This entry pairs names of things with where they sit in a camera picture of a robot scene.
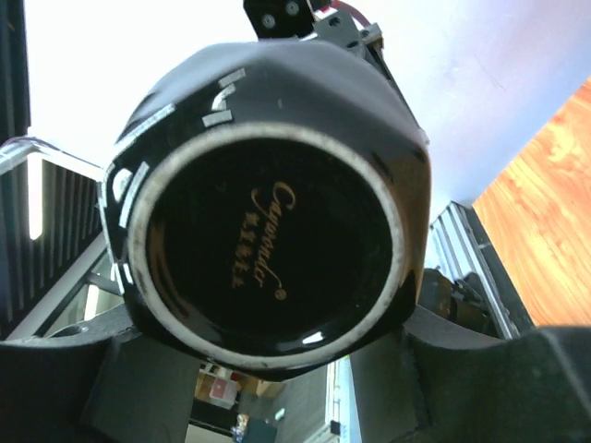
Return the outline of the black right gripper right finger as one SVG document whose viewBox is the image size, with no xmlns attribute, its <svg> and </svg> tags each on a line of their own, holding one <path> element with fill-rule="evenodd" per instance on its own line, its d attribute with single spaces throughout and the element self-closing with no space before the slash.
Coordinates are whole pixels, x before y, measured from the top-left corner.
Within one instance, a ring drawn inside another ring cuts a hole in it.
<svg viewBox="0 0 591 443">
<path fill-rule="evenodd" d="M 350 357 L 366 442 L 586 442 L 590 331 L 501 341 L 424 308 Z"/>
</svg>

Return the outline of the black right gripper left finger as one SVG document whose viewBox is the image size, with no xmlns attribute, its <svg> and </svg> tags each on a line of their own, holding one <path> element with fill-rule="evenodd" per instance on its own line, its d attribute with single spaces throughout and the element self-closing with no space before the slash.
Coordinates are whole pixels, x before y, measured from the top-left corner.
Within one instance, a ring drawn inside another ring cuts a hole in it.
<svg viewBox="0 0 591 443">
<path fill-rule="evenodd" d="M 4 442 L 182 442 L 199 360 L 139 332 L 123 306 L 1 344 Z"/>
</svg>

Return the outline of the black mug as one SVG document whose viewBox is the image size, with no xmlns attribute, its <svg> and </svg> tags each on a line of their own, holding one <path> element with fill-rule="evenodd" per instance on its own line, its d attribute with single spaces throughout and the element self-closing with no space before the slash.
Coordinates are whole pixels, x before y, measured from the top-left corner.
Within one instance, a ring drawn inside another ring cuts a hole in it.
<svg viewBox="0 0 591 443">
<path fill-rule="evenodd" d="M 425 136 L 374 45 L 227 42 L 134 110 L 101 216 L 141 332 L 283 380 L 409 319 L 430 189 Z"/>
</svg>

